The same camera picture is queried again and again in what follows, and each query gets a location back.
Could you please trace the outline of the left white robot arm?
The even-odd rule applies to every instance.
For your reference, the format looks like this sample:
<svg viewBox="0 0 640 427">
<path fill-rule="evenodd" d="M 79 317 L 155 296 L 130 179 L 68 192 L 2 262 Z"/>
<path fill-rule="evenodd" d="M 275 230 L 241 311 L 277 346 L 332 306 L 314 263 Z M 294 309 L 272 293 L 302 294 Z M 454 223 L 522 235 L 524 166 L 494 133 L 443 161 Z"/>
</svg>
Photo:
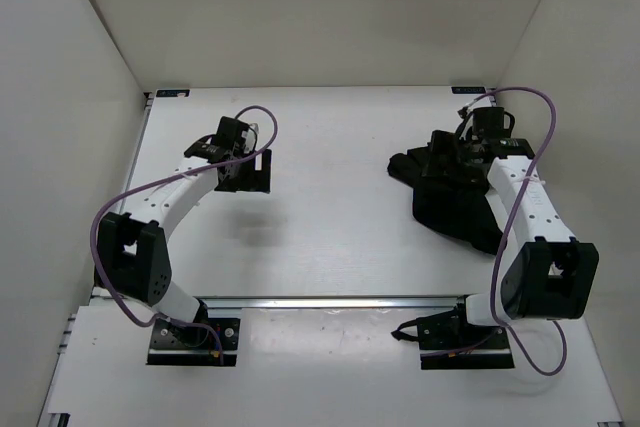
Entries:
<svg viewBox="0 0 640 427">
<path fill-rule="evenodd" d="M 96 284 L 135 300 L 174 324 L 188 345 L 208 336 L 203 301 L 172 279 L 168 241 L 186 215 L 211 192 L 270 191 L 271 156 L 258 147 L 259 127 L 239 117 L 223 117 L 217 131 L 184 152 L 168 182 L 153 186 L 138 207 L 108 213 L 97 226 Z"/>
</svg>

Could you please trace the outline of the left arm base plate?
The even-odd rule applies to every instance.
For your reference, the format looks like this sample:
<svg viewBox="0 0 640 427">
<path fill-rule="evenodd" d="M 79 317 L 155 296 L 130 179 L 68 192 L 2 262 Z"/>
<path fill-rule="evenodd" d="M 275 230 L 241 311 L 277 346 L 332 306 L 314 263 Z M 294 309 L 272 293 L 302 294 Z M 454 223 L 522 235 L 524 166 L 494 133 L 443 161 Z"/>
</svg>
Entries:
<svg viewBox="0 0 640 427">
<path fill-rule="evenodd" d="M 164 320 L 153 326 L 147 354 L 151 366 L 234 367 L 237 362 L 240 318 L 209 317 L 217 332 L 222 357 L 215 339 L 203 329 L 179 329 Z"/>
</svg>

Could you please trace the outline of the right corner label sticker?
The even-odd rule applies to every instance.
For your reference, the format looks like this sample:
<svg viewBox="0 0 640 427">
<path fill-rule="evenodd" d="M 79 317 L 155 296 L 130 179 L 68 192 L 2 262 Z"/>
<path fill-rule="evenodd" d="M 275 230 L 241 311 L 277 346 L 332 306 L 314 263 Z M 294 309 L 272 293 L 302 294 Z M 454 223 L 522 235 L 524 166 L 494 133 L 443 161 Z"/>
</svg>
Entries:
<svg viewBox="0 0 640 427">
<path fill-rule="evenodd" d="M 451 91 L 454 95 L 481 95 L 486 89 L 482 86 L 452 86 Z"/>
</svg>

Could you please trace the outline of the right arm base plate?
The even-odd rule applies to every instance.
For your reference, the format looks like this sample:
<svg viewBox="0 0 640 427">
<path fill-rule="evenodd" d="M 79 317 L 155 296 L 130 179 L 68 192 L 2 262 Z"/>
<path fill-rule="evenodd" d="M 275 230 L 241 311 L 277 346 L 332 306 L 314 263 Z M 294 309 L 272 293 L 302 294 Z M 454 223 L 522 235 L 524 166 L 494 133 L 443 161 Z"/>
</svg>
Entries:
<svg viewBox="0 0 640 427">
<path fill-rule="evenodd" d="M 391 336 L 418 344 L 423 371 L 515 367 L 506 332 L 500 327 L 469 324 L 459 308 L 403 322 Z"/>
</svg>

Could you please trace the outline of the black pleated skirt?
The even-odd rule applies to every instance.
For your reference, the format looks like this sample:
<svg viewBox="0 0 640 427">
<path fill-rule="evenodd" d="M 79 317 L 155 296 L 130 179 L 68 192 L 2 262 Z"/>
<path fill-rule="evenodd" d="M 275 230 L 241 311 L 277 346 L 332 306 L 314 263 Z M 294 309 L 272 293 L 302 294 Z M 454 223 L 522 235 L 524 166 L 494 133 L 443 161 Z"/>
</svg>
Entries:
<svg viewBox="0 0 640 427">
<path fill-rule="evenodd" d="M 486 198 L 486 187 L 460 184 L 422 174 L 429 149 L 419 147 L 389 159 L 390 177 L 412 189 L 412 215 L 424 227 L 496 255 L 502 231 Z"/>
</svg>

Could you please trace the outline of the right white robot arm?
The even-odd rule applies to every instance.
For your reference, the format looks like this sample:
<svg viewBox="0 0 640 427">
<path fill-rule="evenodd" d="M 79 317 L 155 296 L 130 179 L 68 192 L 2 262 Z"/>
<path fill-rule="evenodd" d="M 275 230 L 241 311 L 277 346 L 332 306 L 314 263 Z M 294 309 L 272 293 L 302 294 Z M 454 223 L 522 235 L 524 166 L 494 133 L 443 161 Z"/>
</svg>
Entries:
<svg viewBox="0 0 640 427">
<path fill-rule="evenodd" d="M 577 319 L 586 309 L 599 262 L 579 241 L 545 191 L 536 154 L 513 137 L 515 118 L 500 107 L 464 110 L 453 132 L 436 130 L 414 189 L 413 213 L 426 227 L 502 260 L 507 239 L 517 253 L 496 266 L 490 289 L 464 300 L 449 338 L 471 347 L 484 327 L 523 318 Z"/>
</svg>

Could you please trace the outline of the left corner label sticker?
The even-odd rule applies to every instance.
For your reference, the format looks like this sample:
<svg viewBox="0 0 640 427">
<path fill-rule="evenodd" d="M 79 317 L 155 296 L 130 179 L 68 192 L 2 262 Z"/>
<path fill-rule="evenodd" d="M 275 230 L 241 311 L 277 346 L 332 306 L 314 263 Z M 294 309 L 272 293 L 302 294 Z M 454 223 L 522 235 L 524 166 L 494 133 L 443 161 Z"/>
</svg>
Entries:
<svg viewBox="0 0 640 427">
<path fill-rule="evenodd" d="M 185 98 L 189 95 L 189 89 L 160 89 L 155 93 L 156 98 Z"/>
</svg>

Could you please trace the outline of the corner label sticker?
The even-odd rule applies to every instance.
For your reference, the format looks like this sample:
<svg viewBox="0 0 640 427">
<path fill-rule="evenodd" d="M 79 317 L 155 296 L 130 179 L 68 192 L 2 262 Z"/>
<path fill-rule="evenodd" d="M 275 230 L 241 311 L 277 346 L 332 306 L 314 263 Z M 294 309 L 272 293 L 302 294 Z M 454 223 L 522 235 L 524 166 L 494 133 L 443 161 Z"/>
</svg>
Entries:
<svg viewBox="0 0 640 427">
<path fill-rule="evenodd" d="M 160 89 L 155 93 L 156 98 L 185 98 L 189 95 L 189 89 Z"/>
<path fill-rule="evenodd" d="M 454 95 L 481 95 L 486 89 L 482 86 L 452 86 L 451 91 Z"/>
</svg>

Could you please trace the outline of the aluminium table rail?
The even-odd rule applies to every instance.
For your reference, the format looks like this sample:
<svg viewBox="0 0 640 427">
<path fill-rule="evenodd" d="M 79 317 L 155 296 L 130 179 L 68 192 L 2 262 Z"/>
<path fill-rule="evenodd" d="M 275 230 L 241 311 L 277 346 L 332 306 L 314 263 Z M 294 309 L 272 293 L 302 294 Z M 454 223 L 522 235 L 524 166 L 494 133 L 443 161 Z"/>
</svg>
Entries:
<svg viewBox="0 0 640 427">
<path fill-rule="evenodd" d="M 451 296 L 338 296 L 338 297 L 205 297 L 213 309 L 388 309 L 451 308 Z"/>
</svg>

